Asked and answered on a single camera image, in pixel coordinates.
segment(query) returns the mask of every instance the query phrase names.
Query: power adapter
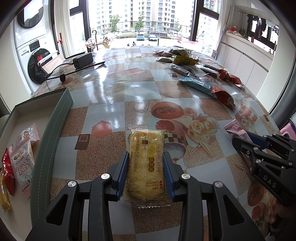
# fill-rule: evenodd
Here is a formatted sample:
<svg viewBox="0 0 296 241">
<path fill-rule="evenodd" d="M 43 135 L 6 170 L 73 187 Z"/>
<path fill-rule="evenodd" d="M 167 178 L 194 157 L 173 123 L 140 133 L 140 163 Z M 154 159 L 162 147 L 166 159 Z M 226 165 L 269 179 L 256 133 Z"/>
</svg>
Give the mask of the power adapter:
<svg viewBox="0 0 296 241">
<path fill-rule="evenodd" d="M 76 69 L 81 69 L 81 68 L 93 63 L 93 61 L 94 61 L 94 59 L 93 59 L 92 53 L 85 53 L 85 54 L 78 56 L 77 58 L 74 58 L 73 64 Z"/>
</svg>

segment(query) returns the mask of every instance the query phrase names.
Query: red candy wrapper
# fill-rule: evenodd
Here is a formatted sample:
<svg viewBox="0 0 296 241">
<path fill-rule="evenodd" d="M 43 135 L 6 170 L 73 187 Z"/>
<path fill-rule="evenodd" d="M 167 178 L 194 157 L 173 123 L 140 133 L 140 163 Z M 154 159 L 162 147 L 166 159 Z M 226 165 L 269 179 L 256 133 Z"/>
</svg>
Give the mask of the red candy wrapper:
<svg viewBox="0 0 296 241">
<path fill-rule="evenodd" d="M 217 86 L 211 86 L 211 93 L 216 96 L 223 105 L 235 110 L 235 104 L 232 96 L 225 90 L 218 88 Z"/>
<path fill-rule="evenodd" d="M 235 75 L 230 75 L 229 81 L 232 82 L 232 83 L 234 83 L 234 84 L 236 84 L 236 85 L 243 85 L 243 83 L 241 82 L 240 78 L 238 78 Z"/>
<path fill-rule="evenodd" d="M 9 194 L 13 196 L 15 194 L 15 176 L 13 174 L 13 169 L 11 166 L 11 161 L 7 148 L 2 157 L 2 170 L 6 188 Z"/>
</svg>

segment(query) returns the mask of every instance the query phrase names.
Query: metal screw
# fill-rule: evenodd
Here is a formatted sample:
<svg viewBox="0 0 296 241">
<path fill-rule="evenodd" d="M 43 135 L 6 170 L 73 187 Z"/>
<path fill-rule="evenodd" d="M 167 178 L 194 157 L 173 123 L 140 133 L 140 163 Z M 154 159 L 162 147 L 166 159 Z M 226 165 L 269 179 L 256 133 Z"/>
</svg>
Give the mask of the metal screw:
<svg viewBox="0 0 296 241">
<path fill-rule="evenodd" d="M 108 173 L 104 173 L 101 175 L 102 179 L 108 179 L 110 177 L 110 175 Z"/>
<path fill-rule="evenodd" d="M 222 182 L 215 182 L 215 186 L 218 187 L 218 188 L 221 188 L 223 187 L 223 183 Z"/>
<path fill-rule="evenodd" d="M 74 186 L 76 186 L 76 182 L 75 181 L 69 181 L 68 186 L 69 187 L 74 187 Z"/>
<path fill-rule="evenodd" d="M 181 175 L 181 177 L 182 177 L 183 179 L 189 179 L 189 178 L 190 178 L 190 175 L 187 174 L 187 173 L 183 173 L 183 174 Z"/>
</svg>

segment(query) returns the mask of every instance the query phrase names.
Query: blue gripper pad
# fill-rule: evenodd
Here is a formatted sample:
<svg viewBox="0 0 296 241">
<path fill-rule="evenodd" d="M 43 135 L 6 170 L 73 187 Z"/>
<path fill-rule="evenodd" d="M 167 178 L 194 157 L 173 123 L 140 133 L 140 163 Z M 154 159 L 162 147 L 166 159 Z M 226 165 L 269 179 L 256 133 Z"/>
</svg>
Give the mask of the blue gripper pad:
<svg viewBox="0 0 296 241">
<path fill-rule="evenodd" d="M 117 192 L 116 192 L 117 200 L 119 200 L 120 197 L 122 196 L 124 185 L 126 183 L 126 175 L 128 172 L 128 159 L 129 159 L 129 154 L 127 153 L 127 155 L 124 156 L 123 165 L 117 181 Z"/>
<path fill-rule="evenodd" d="M 251 138 L 253 143 L 261 146 L 262 150 L 267 149 L 269 147 L 269 145 L 266 143 L 265 139 L 263 139 L 262 137 L 254 135 L 252 133 L 248 133 L 248 135 Z"/>
<path fill-rule="evenodd" d="M 167 191 L 167 194 L 169 195 L 170 199 L 172 201 L 174 201 L 175 200 L 174 181 L 173 181 L 173 176 L 170 172 L 168 160 L 165 155 L 163 155 L 163 168 L 164 168 L 164 173 L 165 173 L 166 191 Z"/>
</svg>

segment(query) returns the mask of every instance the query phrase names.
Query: parked car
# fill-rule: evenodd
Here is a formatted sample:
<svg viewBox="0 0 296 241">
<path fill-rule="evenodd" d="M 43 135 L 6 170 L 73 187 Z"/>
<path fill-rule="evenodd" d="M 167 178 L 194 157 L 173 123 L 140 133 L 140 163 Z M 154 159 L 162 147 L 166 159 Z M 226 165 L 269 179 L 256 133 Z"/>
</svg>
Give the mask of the parked car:
<svg viewBox="0 0 296 241">
<path fill-rule="evenodd" d="M 137 40 L 145 40 L 144 34 L 137 34 Z"/>
<path fill-rule="evenodd" d="M 148 37 L 149 41 L 157 41 L 157 37 L 154 34 L 149 35 Z"/>
</svg>

